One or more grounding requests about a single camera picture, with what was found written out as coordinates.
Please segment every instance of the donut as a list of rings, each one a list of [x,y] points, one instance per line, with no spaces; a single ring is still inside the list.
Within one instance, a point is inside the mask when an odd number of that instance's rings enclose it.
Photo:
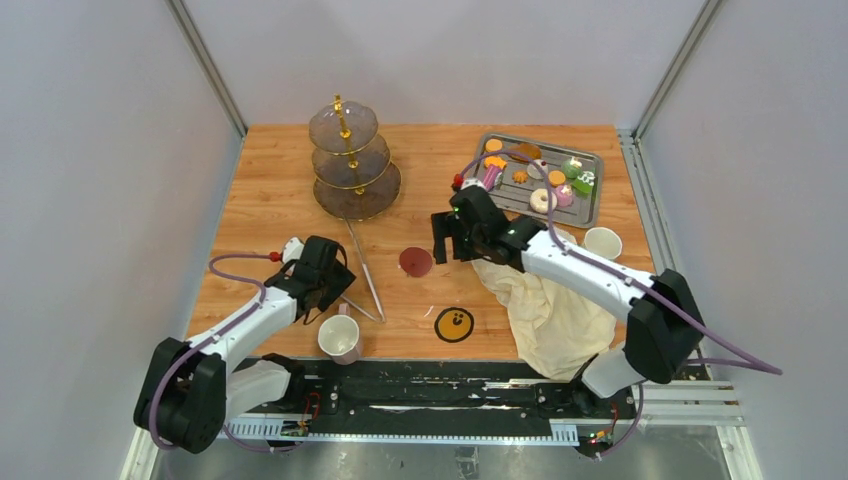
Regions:
[[[551,208],[556,208],[556,197],[552,197]],[[530,208],[537,213],[548,213],[548,191],[544,188],[534,190],[530,194]]]

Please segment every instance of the pink donut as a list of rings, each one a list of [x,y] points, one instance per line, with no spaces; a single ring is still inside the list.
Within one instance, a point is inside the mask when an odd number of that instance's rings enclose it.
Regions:
[[[567,207],[574,203],[574,193],[571,191],[570,185],[560,185],[554,188],[554,195],[557,197],[557,207]]]

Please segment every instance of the coffee mug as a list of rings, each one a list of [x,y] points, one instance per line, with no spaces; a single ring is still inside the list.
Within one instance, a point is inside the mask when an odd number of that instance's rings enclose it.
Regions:
[[[324,320],[318,329],[318,346],[339,365],[350,365],[362,357],[362,336],[350,316],[350,305],[342,303],[338,315]]]

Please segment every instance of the red coaster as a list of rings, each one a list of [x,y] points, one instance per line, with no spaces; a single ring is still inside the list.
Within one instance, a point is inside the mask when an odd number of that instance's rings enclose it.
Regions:
[[[419,247],[409,247],[400,252],[400,268],[411,277],[423,277],[433,268],[430,252]]]

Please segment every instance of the beige cloth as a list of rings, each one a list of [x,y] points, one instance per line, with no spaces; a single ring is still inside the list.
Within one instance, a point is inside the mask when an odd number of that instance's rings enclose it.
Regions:
[[[540,374],[571,380],[592,355],[608,350],[615,318],[606,310],[537,275],[485,260],[471,264],[483,285],[506,307],[518,356]]]

